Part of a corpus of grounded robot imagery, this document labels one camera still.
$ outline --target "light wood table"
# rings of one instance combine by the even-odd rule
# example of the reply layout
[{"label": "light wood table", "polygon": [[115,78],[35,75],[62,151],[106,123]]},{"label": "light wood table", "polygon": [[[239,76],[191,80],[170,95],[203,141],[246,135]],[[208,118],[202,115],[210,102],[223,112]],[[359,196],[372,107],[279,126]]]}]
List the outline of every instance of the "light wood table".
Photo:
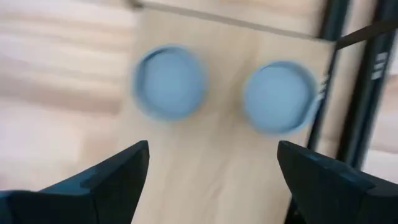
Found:
[{"label": "light wood table", "polygon": [[[228,3],[231,12],[241,13],[240,16],[251,16],[240,10],[256,8],[253,22],[309,35],[317,34],[323,7],[323,1],[317,0],[158,2],[180,7]],[[365,26],[373,11],[374,0],[353,2],[345,33]],[[0,189],[39,190],[122,150],[122,143],[116,146],[118,139],[123,138],[118,132],[124,122],[118,118],[123,113],[118,114],[126,99],[123,81],[131,71],[139,16],[140,12],[132,12],[122,0],[0,0]],[[340,55],[319,147],[319,151],[330,156],[338,143],[362,48],[363,44],[354,45]],[[159,126],[159,131],[167,128]],[[203,159],[201,152],[190,151],[190,144],[193,143],[189,139],[176,144],[186,146],[187,150],[177,160],[165,157],[164,167],[186,165],[196,169],[207,163],[201,176],[207,182],[195,182],[206,191],[186,189],[191,184],[189,178],[166,190],[161,185],[148,185],[157,190],[156,195],[163,202],[172,200],[179,192],[191,195],[173,202],[191,212],[181,214],[176,207],[158,206],[140,211],[137,222],[154,213],[160,215],[154,215],[149,222],[165,219],[195,223],[206,217],[206,223],[282,223],[289,196],[284,194],[280,199],[275,192],[286,192],[287,187],[263,190],[268,181],[275,180],[256,178],[267,172],[267,166],[276,167],[275,161],[261,163],[262,155],[244,144],[235,146],[233,152],[209,149],[210,154]],[[243,147],[247,151],[238,153],[237,149]],[[160,143],[154,149],[161,149]],[[231,161],[238,162],[233,168],[224,169]],[[262,165],[251,167],[252,174],[244,167],[251,163]],[[186,172],[178,170],[166,178],[173,182]],[[229,182],[220,178],[225,175]],[[237,197],[235,188],[242,189],[239,192],[243,195],[252,190],[259,193]],[[236,204],[240,207],[229,207]]]}]

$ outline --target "wooden surface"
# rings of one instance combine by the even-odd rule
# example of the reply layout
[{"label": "wooden surface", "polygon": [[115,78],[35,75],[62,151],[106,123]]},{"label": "wooden surface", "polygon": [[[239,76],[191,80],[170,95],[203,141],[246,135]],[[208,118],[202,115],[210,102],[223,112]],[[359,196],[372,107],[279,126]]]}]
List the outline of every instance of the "wooden surface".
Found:
[{"label": "wooden surface", "polygon": [[136,0],[207,12],[277,29],[314,35],[319,30],[324,2],[319,0]]},{"label": "wooden surface", "polygon": [[280,59],[302,63],[320,83],[333,43],[152,9],[141,20],[135,62],[159,45],[182,44],[202,61],[210,86],[204,105],[177,123],[148,118],[127,86],[119,146],[147,139],[151,154],[134,223],[283,222],[290,194],[277,144],[305,144],[308,128],[292,135],[257,133],[242,112],[243,86],[258,67]]},{"label": "wooden surface", "polygon": [[[170,1],[174,1],[171,5],[181,7],[190,2],[208,6],[234,2],[231,5],[233,10],[255,7],[260,12],[258,15],[264,16],[264,21],[272,21],[269,24],[271,27],[311,35],[318,32],[323,7],[323,1],[315,0],[208,0],[207,3],[205,0],[157,0],[164,4]],[[374,2],[353,1],[346,34],[369,22]],[[39,190],[122,150],[116,146],[119,136],[115,130],[123,124],[123,121],[118,121],[118,113],[124,91],[123,81],[130,73],[130,59],[134,52],[132,43],[137,33],[135,27],[139,23],[139,14],[132,12],[123,0],[0,0],[0,189]],[[362,49],[363,44],[357,44],[340,53],[318,148],[329,156],[335,155]],[[394,108],[386,111],[389,111],[388,116],[385,116],[380,128],[392,130],[395,122],[389,124],[389,120],[398,117],[398,113]],[[383,139],[384,134],[377,136]],[[264,163],[260,167],[239,169],[245,164],[262,160],[262,155],[252,150],[250,142],[236,146],[233,153],[210,151],[214,159],[204,160],[199,152],[190,151],[188,140],[182,142],[187,150],[182,152],[180,159],[171,161],[166,157],[165,166],[170,163],[176,167],[189,164],[192,170],[202,162],[208,164],[204,172],[206,175],[201,177],[212,180],[214,184],[206,185],[206,189],[214,194],[199,194],[191,189],[191,192],[184,193],[192,193],[193,197],[179,202],[187,209],[201,207],[206,210],[182,214],[176,210],[162,212],[162,207],[154,207],[148,213],[155,210],[158,214],[162,213],[157,217],[159,220],[166,218],[176,223],[195,221],[203,213],[208,214],[209,219],[212,215],[212,219],[219,222],[241,223],[245,220],[261,222],[264,218],[261,214],[269,209],[275,211],[271,215],[276,220],[274,223],[282,223],[288,199],[274,195],[280,189],[261,189],[268,180],[256,179],[260,170],[275,164]],[[396,148],[393,141],[389,146]],[[245,154],[239,153],[242,148],[246,149]],[[367,162],[372,164],[370,172],[394,180],[398,161],[396,154],[379,147],[373,149]],[[183,159],[194,156],[196,159],[192,161]],[[235,163],[234,169],[223,170],[224,164],[230,161],[241,162]],[[246,182],[240,179],[225,182],[219,178],[224,173],[230,178],[238,174]],[[167,178],[175,180],[178,176],[179,173],[170,174]],[[177,192],[184,191],[185,186],[190,184],[189,180],[166,191],[158,186],[157,195],[163,201],[172,199]],[[205,187],[204,183],[195,183],[198,188]],[[217,194],[227,184],[230,185],[229,191]],[[259,193],[248,194],[250,197],[245,198],[236,197],[232,194],[235,187],[243,189],[239,192],[242,195],[253,189]],[[244,207],[248,203],[261,205],[265,197],[270,200],[267,207]],[[221,198],[225,199],[222,204],[218,203]],[[239,204],[242,210],[234,208],[231,217],[219,212],[219,206],[225,208],[229,204]],[[142,214],[136,218],[144,219]]]},{"label": "wooden surface", "polygon": [[115,152],[137,15],[0,1],[0,189],[39,190]]}]

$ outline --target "black pole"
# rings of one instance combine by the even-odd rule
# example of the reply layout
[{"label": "black pole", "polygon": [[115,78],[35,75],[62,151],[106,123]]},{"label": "black pole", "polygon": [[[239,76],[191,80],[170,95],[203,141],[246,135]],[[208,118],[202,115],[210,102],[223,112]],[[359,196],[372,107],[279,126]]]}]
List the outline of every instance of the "black pole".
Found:
[{"label": "black pole", "polygon": [[[323,13],[323,22],[320,29],[319,38],[336,41],[341,37],[343,27],[345,24],[345,17],[348,11],[349,0],[327,0]],[[319,135],[321,133],[323,119],[325,116],[326,106],[328,103],[328,96],[331,88],[331,84],[334,78],[333,70],[337,59],[337,51],[333,52],[330,60],[328,73],[325,74],[325,89],[323,90],[323,100],[320,103],[319,109],[313,122],[312,130],[308,139],[307,148],[315,151],[318,142]],[[286,214],[285,224],[300,224],[305,223],[301,216],[296,203],[291,200],[289,209]]]},{"label": "black pole", "polygon": [[[373,23],[398,19],[397,15],[398,1],[378,0]],[[394,37],[395,31],[390,31],[366,42],[336,156],[338,160],[357,169],[361,168],[364,155],[368,150],[368,139],[387,75],[386,67]]]}]

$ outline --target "blue bottle cap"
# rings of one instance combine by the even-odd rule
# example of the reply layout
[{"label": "blue bottle cap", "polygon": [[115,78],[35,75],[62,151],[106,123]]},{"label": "blue bottle cap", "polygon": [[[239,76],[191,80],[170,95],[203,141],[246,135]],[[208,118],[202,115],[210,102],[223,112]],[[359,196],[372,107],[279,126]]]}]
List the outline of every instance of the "blue bottle cap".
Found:
[{"label": "blue bottle cap", "polygon": [[133,78],[134,94],[148,115],[178,120],[202,103],[207,78],[198,60],[183,47],[163,45],[145,54]]},{"label": "blue bottle cap", "polygon": [[246,82],[243,107],[260,132],[287,134],[312,120],[318,108],[318,84],[297,62],[275,61],[262,66]]}]

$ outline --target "wooden plank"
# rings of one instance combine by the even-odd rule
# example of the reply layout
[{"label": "wooden plank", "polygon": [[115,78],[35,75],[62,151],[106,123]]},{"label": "wooden plank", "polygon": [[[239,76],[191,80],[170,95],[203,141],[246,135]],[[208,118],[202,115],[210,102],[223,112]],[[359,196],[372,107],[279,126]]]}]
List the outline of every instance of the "wooden plank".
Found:
[{"label": "wooden plank", "polygon": [[321,82],[333,44],[153,9],[143,12],[137,38],[134,61],[158,45],[182,44],[203,62],[210,86],[204,105],[175,123],[146,117],[126,87],[118,148],[147,139],[151,153],[134,223],[282,223],[290,194],[277,143],[304,143],[308,128],[257,133],[241,109],[243,85],[280,59],[301,62]]},{"label": "wooden plank", "polygon": [[319,0],[129,0],[161,4],[318,35],[325,1]]}]

